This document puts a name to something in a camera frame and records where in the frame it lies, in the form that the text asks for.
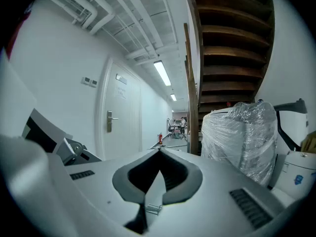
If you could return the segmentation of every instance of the door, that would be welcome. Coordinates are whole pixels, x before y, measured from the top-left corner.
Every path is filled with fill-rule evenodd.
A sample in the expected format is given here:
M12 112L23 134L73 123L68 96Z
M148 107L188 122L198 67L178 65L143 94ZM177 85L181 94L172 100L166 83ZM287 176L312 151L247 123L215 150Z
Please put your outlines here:
M104 107L104 154L106 160L140 151L140 83L140 80L129 70L113 63ZM110 119L108 118L108 111L112 112Z

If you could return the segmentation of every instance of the blue logo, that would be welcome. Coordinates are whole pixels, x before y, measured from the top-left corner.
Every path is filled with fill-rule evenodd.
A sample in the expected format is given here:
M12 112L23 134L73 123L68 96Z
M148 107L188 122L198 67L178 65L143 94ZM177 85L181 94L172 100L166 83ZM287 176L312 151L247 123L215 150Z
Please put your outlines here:
M295 185L301 184L302 180L303 180L303 177L301 175L297 175L294 180Z

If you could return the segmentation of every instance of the plastic-wrapped object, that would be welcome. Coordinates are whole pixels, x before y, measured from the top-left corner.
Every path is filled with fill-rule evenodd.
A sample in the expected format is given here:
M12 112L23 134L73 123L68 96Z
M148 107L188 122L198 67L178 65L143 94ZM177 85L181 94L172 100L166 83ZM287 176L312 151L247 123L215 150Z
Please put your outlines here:
M202 124L202 157L227 162L267 186L275 166L277 115L270 103L237 103Z

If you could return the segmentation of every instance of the fire extinguisher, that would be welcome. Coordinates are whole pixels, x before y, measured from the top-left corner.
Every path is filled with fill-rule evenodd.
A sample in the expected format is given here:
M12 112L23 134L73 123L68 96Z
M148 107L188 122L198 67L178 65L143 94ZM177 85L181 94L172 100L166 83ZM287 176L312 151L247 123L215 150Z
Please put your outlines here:
M162 144L162 133L159 135L159 144Z

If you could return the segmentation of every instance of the fluorescent light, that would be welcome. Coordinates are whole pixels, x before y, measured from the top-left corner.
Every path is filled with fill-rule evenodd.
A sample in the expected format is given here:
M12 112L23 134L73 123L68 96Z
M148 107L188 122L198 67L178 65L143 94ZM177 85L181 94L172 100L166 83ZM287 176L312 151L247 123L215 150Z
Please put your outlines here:
M173 99L173 101L177 101L176 96L174 94L171 94L170 96Z
M166 84L166 86L171 86L171 82L170 82L169 77L167 75L166 69L164 69L162 61L154 62L154 66L157 69L159 75L161 76L164 84Z

